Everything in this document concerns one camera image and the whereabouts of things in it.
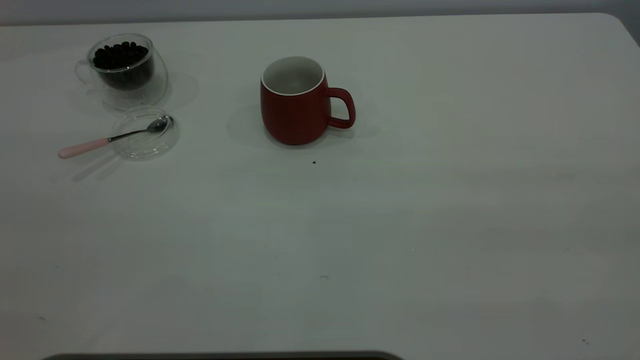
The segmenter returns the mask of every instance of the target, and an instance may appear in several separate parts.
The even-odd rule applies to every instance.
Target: glass saucer
[[[144,130],[156,119],[167,114],[161,108],[155,106],[138,106],[126,113],[120,121],[113,126],[111,136],[129,133],[136,130]],[[127,160],[148,160],[156,158],[178,142],[180,129],[175,119],[170,116],[170,121],[161,133],[140,133],[131,135],[111,143],[113,150]]]

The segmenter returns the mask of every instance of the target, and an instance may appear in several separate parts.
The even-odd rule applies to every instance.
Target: mug rim
[[[149,52],[147,53],[147,55],[145,55],[144,58],[138,60],[138,62],[134,63],[133,65],[127,66],[127,67],[120,67],[117,69],[100,69],[99,67],[96,67],[93,64],[93,60],[91,59],[92,55],[95,53],[95,51],[97,50],[96,48],[108,41],[111,40],[113,38],[117,38],[117,37],[124,37],[124,36],[129,36],[129,35],[134,35],[137,37],[141,37],[143,39],[145,39],[145,41],[149,42]],[[100,41],[98,41],[97,43],[95,43],[94,46],[91,47],[91,49],[89,49],[89,52],[86,54],[86,61],[89,63],[89,66],[93,69],[96,70],[97,72],[105,72],[105,73],[109,73],[109,72],[121,72],[121,71],[125,71],[125,70],[129,70],[132,69],[134,67],[137,67],[138,65],[140,65],[141,63],[145,62],[147,59],[149,59],[152,55],[153,55],[153,50],[154,50],[154,43],[151,41],[151,39],[149,39],[148,37],[146,37],[145,35],[142,34],[136,34],[136,33],[122,33],[122,34],[117,34],[117,35],[112,35],[110,37],[104,38]]]
[[[282,92],[277,92],[277,91],[271,89],[270,87],[268,87],[267,84],[264,81],[264,74],[267,72],[267,70],[270,68],[270,66],[272,66],[275,63],[277,63],[278,61],[282,61],[284,59],[291,59],[291,58],[301,58],[301,59],[305,59],[305,60],[311,61],[312,63],[316,64],[320,68],[320,70],[322,70],[322,76],[320,77],[320,80],[318,81],[318,83],[315,84],[312,88],[309,88],[308,90],[305,90],[303,92],[296,92],[295,94],[284,94]],[[299,95],[306,94],[308,92],[312,92],[316,88],[318,88],[320,86],[320,84],[322,84],[322,82],[324,81],[324,77],[325,77],[324,67],[322,67],[322,65],[320,65],[319,62],[313,60],[312,58],[307,58],[306,56],[290,55],[290,56],[285,56],[283,58],[279,58],[279,59],[277,59],[275,61],[272,61],[269,65],[267,65],[267,67],[264,69],[264,71],[262,71],[262,75],[260,77],[260,82],[262,83],[262,86],[264,86],[265,89],[269,90],[269,92],[274,93],[276,95],[280,95],[280,96],[299,96]]]

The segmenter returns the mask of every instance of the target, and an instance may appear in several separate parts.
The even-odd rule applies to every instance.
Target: red mug
[[[330,97],[344,101],[349,120],[331,116]],[[282,58],[267,67],[262,73],[260,105],[269,134],[288,145],[310,143],[327,126],[348,129],[356,120],[351,94],[330,88],[322,66],[303,56]]]

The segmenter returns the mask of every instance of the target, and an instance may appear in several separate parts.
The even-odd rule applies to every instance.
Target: spoon
[[[103,146],[107,146],[110,143],[120,140],[122,138],[126,138],[128,136],[140,133],[159,133],[166,128],[169,120],[173,121],[171,116],[165,115],[153,121],[149,126],[144,130],[131,131],[130,133],[114,136],[112,138],[103,138],[100,140],[94,140],[92,142],[82,143],[80,145],[66,147],[60,151],[58,151],[58,157],[61,159],[69,159],[74,156],[78,156],[80,154],[84,154],[88,151],[99,149]]]

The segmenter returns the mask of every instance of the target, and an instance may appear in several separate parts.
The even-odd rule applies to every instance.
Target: pink spoon handle
[[[95,150],[103,146],[109,145],[109,139],[94,140],[92,142],[81,143],[80,145],[66,147],[58,151],[58,157],[61,159],[69,159],[87,151]]]

